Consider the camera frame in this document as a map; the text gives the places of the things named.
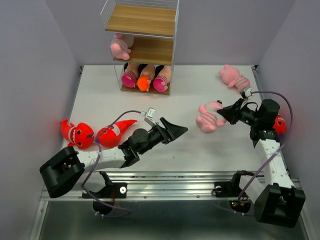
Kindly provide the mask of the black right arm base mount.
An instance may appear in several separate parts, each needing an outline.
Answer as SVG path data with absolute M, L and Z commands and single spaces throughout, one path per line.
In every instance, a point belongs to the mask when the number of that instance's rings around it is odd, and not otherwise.
M 251 209 L 251 203 L 255 203 L 265 188 L 262 183 L 255 178 L 244 191 L 240 200 L 238 200 L 241 191 L 253 176 L 253 172 L 238 170 L 232 176 L 231 180 L 216 181 L 214 183 L 212 195 L 217 198 L 232 198 L 232 200 L 229 201 L 230 208 L 227 208 L 226 210 L 242 216 L 253 216 L 252 213 L 249 213 L 249 210 Z

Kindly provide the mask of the boy doll orange shorts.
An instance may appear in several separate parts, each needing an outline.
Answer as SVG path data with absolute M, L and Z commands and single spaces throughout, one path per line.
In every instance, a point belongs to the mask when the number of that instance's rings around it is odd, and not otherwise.
M 141 71 L 137 80 L 137 86 L 140 91 L 148 92 L 152 80 L 155 78 L 156 68 L 153 64 L 147 64 Z

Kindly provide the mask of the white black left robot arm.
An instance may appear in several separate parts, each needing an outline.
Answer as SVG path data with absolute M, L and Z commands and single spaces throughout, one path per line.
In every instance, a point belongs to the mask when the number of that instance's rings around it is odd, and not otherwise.
M 169 144 L 185 134 L 187 127 L 160 118 L 162 125 L 153 124 L 150 130 L 138 128 L 119 146 L 96 151 L 75 150 L 67 146 L 57 152 L 40 168 L 44 185 L 50 198 L 55 199 L 70 192 L 84 174 L 103 169 L 127 168 L 140 160 L 140 155 L 157 144 Z

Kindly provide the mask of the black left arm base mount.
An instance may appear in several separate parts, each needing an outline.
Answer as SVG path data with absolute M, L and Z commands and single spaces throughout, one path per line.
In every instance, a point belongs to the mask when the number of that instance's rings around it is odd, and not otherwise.
M 83 199 L 93 199 L 92 209 L 101 218 L 122 218 L 131 214 L 127 208 L 116 206 L 116 199 L 127 197 L 128 184 L 126 182 L 112 182 L 107 173 L 100 171 L 104 179 L 104 187 L 99 191 L 82 190 Z

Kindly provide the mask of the boy doll pink shorts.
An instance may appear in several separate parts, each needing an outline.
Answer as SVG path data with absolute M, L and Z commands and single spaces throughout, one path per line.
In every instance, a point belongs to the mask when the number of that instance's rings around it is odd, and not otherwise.
M 124 73 L 121 82 L 125 87 L 135 88 L 139 77 L 139 64 L 127 62 L 124 65 Z

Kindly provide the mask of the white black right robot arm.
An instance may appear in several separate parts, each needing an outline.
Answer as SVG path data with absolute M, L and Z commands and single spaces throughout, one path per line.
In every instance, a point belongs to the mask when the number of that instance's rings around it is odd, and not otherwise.
M 273 127 L 279 109 L 276 101 L 264 99 L 258 109 L 252 110 L 240 98 L 217 111 L 232 125 L 243 122 L 250 126 L 249 137 L 262 165 L 255 173 L 238 170 L 231 180 L 215 182 L 212 194 L 217 198 L 237 199 L 230 206 L 242 215 L 252 205 L 257 222 L 294 228 L 306 195 L 295 187 L 281 155 L 283 143 Z

